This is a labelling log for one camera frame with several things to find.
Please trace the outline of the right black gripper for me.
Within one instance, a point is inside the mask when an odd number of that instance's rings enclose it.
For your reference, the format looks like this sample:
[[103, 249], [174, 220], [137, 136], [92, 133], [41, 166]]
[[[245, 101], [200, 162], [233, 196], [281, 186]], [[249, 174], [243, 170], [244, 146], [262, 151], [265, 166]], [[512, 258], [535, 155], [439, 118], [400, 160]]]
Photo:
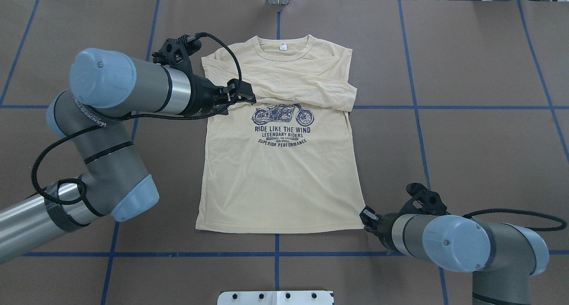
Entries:
[[400, 217], [397, 213], [379, 215], [370, 206], [365, 206], [359, 217], [364, 228], [372, 228], [372, 234], [380, 240], [385, 248], [396, 249], [392, 230], [394, 223]]

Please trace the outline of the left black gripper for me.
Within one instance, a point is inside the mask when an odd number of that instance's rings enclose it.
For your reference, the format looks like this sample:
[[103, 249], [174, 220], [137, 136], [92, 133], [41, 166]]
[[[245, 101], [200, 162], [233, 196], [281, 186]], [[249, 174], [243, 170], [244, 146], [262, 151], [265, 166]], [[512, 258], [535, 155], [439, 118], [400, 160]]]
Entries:
[[203, 76], [188, 77], [191, 96], [186, 106], [187, 117], [228, 115], [228, 108], [236, 103], [256, 103], [252, 85], [240, 79], [231, 79], [226, 87], [216, 86]]

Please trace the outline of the right silver-grey robot arm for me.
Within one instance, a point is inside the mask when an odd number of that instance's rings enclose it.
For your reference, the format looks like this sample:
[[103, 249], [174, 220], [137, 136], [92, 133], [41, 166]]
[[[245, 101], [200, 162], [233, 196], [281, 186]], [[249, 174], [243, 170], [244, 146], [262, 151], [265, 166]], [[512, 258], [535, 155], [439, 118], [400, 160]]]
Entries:
[[364, 229], [387, 249], [472, 274], [474, 305], [530, 305], [531, 278], [549, 263], [543, 238], [513, 224], [456, 215], [378, 215], [368, 206], [360, 218]]

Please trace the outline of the left silver-grey robot arm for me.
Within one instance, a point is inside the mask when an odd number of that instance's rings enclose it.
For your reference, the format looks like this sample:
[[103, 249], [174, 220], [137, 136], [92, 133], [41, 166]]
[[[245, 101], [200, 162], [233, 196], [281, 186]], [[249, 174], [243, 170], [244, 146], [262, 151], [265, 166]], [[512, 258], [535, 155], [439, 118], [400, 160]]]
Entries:
[[[226, 86], [193, 73], [192, 51], [168, 43], [138, 60], [116, 51], [87, 48], [76, 56], [69, 89], [49, 105], [46, 119], [59, 137], [31, 170], [35, 193], [1, 212], [1, 263], [110, 215], [130, 220], [159, 201], [154, 180], [124, 123], [136, 118], [200, 120], [228, 113], [238, 102], [255, 103], [241, 72]], [[71, 141], [87, 171], [42, 187], [41, 161]]]

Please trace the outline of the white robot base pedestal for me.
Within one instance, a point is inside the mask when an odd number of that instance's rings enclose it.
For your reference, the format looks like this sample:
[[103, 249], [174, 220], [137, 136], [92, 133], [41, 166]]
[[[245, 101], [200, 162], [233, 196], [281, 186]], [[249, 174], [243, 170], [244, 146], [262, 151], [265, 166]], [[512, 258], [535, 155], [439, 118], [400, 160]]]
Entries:
[[332, 291], [226, 291], [220, 293], [218, 305], [334, 305]]

